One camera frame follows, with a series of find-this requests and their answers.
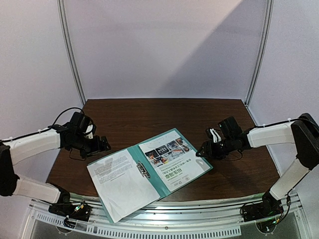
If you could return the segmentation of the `colour printed brochure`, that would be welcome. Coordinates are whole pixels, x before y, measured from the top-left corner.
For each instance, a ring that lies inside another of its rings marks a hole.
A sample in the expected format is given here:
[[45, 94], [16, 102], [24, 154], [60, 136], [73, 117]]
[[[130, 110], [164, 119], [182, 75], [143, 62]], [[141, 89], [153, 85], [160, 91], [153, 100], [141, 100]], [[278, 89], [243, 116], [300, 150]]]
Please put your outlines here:
[[213, 168], [176, 128], [138, 146], [171, 193]]

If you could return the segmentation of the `teal plastic folder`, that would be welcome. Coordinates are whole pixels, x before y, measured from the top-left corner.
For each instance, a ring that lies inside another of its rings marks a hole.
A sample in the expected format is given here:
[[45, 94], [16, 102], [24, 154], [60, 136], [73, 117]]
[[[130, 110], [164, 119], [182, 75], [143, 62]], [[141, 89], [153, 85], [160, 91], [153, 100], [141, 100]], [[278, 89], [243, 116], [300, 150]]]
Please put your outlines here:
[[169, 196], [212, 168], [176, 128], [87, 166], [111, 223]]

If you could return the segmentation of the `metal folder clip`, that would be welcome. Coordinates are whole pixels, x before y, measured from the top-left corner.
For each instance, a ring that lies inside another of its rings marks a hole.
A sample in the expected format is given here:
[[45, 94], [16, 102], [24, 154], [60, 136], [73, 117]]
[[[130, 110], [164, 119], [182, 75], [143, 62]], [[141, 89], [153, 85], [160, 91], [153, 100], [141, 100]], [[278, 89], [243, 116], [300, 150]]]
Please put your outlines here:
[[146, 168], [144, 167], [144, 165], [141, 162], [137, 163], [137, 169], [139, 170], [140, 174], [147, 179], [150, 179], [150, 174], [148, 173], [148, 171], [146, 170]]

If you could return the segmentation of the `white text paper sheet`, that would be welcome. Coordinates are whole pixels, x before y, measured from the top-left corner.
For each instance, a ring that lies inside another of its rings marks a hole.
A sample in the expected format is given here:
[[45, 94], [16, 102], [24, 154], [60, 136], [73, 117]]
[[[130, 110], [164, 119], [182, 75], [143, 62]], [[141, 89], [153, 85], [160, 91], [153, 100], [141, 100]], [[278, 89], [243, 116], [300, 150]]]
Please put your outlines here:
[[128, 150], [99, 159], [87, 169], [113, 223], [160, 198]]

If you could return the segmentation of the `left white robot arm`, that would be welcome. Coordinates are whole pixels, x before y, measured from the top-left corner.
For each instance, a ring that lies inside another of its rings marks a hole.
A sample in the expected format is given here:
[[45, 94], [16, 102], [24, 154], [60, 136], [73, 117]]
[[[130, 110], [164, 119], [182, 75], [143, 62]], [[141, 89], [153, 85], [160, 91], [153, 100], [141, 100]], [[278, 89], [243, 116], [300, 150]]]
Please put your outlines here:
[[42, 153], [76, 149], [82, 159], [111, 149], [106, 137], [94, 135], [94, 127], [71, 129], [65, 125], [53, 125], [29, 135], [8, 138], [0, 142], [0, 195], [34, 198], [53, 203], [63, 216], [74, 212], [74, 205], [65, 197], [69, 194], [50, 183], [18, 175], [14, 167]]

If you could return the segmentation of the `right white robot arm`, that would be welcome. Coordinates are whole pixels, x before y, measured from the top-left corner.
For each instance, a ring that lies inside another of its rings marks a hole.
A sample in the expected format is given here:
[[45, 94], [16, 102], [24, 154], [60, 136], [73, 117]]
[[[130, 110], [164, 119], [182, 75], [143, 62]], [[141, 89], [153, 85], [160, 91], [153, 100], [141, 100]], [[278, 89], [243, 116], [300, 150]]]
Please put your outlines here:
[[258, 205], [258, 213], [268, 217], [277, 209], [277, 202], [294, 189], [319, 164], [319, 126], [309, 113], [264, 126], [242, 130], [234, 117], [218, 123], [218, 129], [208, 128], [205, 141], [196, 156], [205, 159], [224, 159], [233, 151], [266, 146], [283, 149], [275, 155], [290, 156], [291, 161], [280, 178], [264, 194], [267, 198]]

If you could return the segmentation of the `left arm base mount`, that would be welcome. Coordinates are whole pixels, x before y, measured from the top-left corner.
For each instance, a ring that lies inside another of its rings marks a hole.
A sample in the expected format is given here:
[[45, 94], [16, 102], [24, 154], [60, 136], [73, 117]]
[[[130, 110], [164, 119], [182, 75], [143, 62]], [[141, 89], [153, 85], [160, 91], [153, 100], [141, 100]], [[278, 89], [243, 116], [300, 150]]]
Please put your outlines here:
[[48, 211], [70, 219], [89, 221], [92, 207], [85, 201], [56, 203], [49, 206]]

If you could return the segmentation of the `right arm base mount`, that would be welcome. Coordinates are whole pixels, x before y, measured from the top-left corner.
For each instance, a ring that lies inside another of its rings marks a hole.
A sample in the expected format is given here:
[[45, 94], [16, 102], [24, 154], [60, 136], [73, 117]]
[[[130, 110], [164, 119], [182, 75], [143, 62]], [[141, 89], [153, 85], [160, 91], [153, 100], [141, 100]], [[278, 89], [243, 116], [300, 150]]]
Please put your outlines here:
[[248, 203], [244, 204], [240, 208], [240, 215], [244, 219], [245, 222], [254, 221], [258, 219], [264, 219], [267, 217], [274, 217], [277, 214], [280, 214], [278, 219], [274, 219], [272, 224], [278, 224], [281, 222], [288, 214], [290, 206], [291, 206], [291, 197], [289, 196], [286, 199], [286, 204], [288, 206], [287, 212], [284, 215], [284, 209], [281, 203], [281, 200], [264, 198], [262, 202], [254, 204]]

